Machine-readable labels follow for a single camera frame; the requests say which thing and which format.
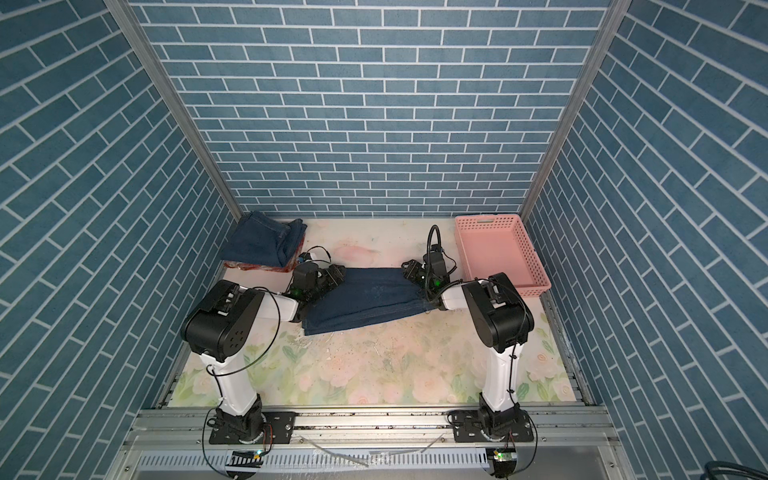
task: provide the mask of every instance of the brick pattern wall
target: brick pattern wall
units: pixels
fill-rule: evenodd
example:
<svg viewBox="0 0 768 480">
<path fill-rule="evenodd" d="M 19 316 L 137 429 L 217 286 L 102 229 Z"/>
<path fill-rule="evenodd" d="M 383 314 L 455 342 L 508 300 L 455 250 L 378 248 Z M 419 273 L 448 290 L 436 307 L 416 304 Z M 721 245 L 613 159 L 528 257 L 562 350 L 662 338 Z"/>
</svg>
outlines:
<svg viewBox="0 0 768 480">
<path fill-rule="evenodd" d="M 132 2 L 243 208 L 434 217 L 518 210 L 608 0 L 244 3 Z"/>
<path fill-rule="evenodd" d="M 101 0 L 0 12 L 0 478 L 99 478 L 231 216 Z"/>
<path fill-rule="evenodd" d="M 528 225 L 638 478 L 768 469 L 767 25 L 634 0 Z"/>
</svg>

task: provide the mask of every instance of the pink plastic basket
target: pink plastic basket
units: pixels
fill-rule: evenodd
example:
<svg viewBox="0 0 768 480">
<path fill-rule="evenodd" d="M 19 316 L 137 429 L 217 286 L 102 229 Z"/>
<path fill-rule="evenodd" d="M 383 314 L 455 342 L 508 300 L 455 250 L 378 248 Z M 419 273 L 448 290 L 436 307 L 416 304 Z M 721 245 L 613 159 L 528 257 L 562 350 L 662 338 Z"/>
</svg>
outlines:
<svg viewBox="0 0 768 480">
<path fill-rule="evenodd" d="M 552 286 L 519 215 L 456 217 L 456 245 L 467 279 L 503 272 L 521 296 Z"/>
</svg>

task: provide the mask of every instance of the mounting plate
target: mounting plate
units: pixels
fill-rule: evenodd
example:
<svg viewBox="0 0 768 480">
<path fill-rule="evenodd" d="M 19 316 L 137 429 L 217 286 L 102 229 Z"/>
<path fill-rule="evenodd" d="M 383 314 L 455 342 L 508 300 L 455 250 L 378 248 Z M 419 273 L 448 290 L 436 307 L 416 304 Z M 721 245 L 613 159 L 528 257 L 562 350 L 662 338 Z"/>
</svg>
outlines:
<svg viewBox="0 0 768 480">
<path fill-rule="evenodd" d="M 453 426 L 453 440 L 456 443 L 505 441 L 504 438 L 488 437 L 483 432 L 478 410 L 453 410 L 449 413 L 449 420 Z M 515 442 L 533 442 L 533 430 L 530 423 L 526 426 L 523 422 L 513 422 L 509 424 L 509 430 L 512 432 L 512 438 Z"/>
<path fill-rule="evenodd" d="M 293 434 L 293 423 L 296 421 L 296 413 L 262 412 L 262 415 L 265 418 L 265 426 L 272 426 L 272 443 L 275 445 L 284 445 L 290 443 L 290 438 Z M 234 437 L 231 437 L 228 434 L 227 429 L 221 427 L 214 427 L 210 433 L 208 442 L 211 445 L 246 445 L 238 442 Z M 261 437 L 257 439 L 257 443 L 263 443 Z"/>
</svg>

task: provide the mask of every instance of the metal vent panel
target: metal vent panel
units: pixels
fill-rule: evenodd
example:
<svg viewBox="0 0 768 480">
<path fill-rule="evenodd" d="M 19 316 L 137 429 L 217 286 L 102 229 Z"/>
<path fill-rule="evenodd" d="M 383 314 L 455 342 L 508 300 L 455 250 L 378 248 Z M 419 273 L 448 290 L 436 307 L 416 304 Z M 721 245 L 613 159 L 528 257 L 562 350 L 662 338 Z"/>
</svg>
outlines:
<svg viewBox="0 0 768 480">
<path fill-rule="evenodd" d="M 222 469 L 230 461 L 233 450 L 206 452 L 208 461 Z M 488 459 L 485 449 L 476 447 L 434 448 L 426 452 L 398 453 L 398 450 L 369 449 L 334 449 L 334 453 L 347 455 L 368 465 L 360 465 L 345 458 L 329 455 L 317 449 L 274 449 L 264 458 L 261 468 L 264 473 L 317 473 L 341 472 L 348 470 L 375 469 L 415 469 L 415 468 L 487 468 Z M 144 452 L 138 463 L 141 471 L 168 472 L 204 472 L 209 470 L 202 452 L 189 450 L 167 450 Z M 231 471 L 251 472 L 253 468 L 238 468 L 232 465 Z"/>
</svg>

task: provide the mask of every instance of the denim fabric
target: denim fabric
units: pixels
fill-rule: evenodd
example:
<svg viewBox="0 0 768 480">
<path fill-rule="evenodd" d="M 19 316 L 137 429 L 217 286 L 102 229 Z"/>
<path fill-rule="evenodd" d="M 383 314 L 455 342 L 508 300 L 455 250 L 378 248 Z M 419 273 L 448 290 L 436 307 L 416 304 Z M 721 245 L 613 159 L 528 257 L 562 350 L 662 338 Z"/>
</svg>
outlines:
<svg viewBox="0 0 768 480">
<path fill-rule="evenodd" d="M 301 219 L 288 224 L 267 218 L 261 212 L 243 217 L 221 250 L 221 259 L 264 266 L 286 266 L 304 236 Z"/>
<path fill-rule="evenodd" d="M 344 283 L 309 310 L 304 334 L 375 325 L 434 308 L 399 268 L 348 268 Z"/>
</svg>

